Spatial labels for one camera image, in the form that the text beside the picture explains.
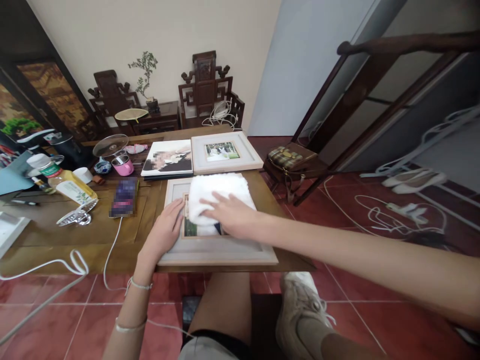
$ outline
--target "smartphone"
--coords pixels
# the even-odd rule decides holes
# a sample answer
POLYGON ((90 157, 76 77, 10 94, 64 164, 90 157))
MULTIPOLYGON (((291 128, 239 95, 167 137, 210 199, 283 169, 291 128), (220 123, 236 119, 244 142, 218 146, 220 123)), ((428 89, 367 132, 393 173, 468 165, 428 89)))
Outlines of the smartphone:
POLYGON ((118 182, 115 197, 111 204, 109 218, 124 218, 131 216, 137 203, 139 181, 136 177, 127 177, 118 182))

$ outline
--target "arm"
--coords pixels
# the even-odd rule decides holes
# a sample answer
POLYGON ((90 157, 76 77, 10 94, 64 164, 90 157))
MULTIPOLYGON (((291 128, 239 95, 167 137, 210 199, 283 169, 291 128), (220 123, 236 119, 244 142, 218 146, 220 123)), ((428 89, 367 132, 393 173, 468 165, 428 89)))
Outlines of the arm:
POLYGON ((480 259, 431 247, 288 220, 216 193, 204 215, 234 237, 290 250, 413 298, 480 330, 480 259))
MULTIPOLYGON (((177 199, 165 207, 156 219, 145 244, 138 253, 133 273, 135 284, 146 287, 152 283, 155 266, 179 237, 182 215, 178 215, 183 207, 183 199, 177 199)), ((145 327, 142 326, 147 321, 149 297, 149 290, 130 285, 116 323, 121 328, 138 328, 138 330, 125 333, 118 332, 114 327, 103 353, 103 360, 133 360, 140 357, 145 331, 145 327)))

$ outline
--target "plastic bottle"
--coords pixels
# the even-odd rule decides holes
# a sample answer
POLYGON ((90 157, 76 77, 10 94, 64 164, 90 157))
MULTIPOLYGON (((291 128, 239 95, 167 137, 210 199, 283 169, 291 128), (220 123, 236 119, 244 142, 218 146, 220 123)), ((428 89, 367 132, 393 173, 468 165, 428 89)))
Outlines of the plastic bottle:
POLYGON ((55 194, 57 192, 57 190, 55 190, 53 187, 51 187, 50 185, 48 185, 47 183, 43 182, 42 180, 40 180, 38 177, 32 177, 31 178, 33 180, 33 182, 35 184, 38 185, 38 187, 40 188, 40 190, 44 191, 45 193, 47 193, 48 195, 52 195, 52 194, 55 194))
POLYGON ((48 178, 48 184, 80 205, 97 199, 97 194, 70 170, 63 170, 45 154, 33 155, 26 161, 48 178))

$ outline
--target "silver bracelet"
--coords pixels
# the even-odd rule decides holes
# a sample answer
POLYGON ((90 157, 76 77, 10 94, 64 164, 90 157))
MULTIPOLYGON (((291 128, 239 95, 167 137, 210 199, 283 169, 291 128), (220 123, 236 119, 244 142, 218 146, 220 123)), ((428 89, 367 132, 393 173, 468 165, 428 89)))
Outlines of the silver bracelet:
POLYGON ((117 330, 119 333, 124 333, 124 334, 134 333, 138 330, 142 330, 145 327, 145 324, 147 323, 147 319, 145 319, 145 321, 137 327, 121 327, 117 322, 118 320, 119 318, 117 317, 115 319, 115 330, 117 330))

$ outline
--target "potted plant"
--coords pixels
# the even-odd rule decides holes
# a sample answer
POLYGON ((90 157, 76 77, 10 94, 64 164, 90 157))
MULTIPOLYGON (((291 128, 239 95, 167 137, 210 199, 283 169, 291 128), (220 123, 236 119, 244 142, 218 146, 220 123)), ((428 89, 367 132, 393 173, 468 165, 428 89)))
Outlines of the potted plant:
POLYGON ((157 64, 159 62, 155 58, 155 56, 148 51, 144 51, 141 55, 141 58, 138 58, 136 61, 128 64, 128 68, 138 68, 142 69, 145 73, 145 78, 139 77, 137 87, 135 89, 136 92, 142 94, 142 96, 146 99, 146 105, 148 106, 148 112, 150 113, 159 113, 159 101, 152 97, 145 96, 145 90, 150 86, 150 76, 154 72, 154 69, 157 68, 157 64))
POLYGON ((11 118, 10 120, 5 121, 5 127, 1 129, 1 132, 8 136, 21 139, 36 133, 41 129, 42 125, 35 120, 22 117, 11 118))

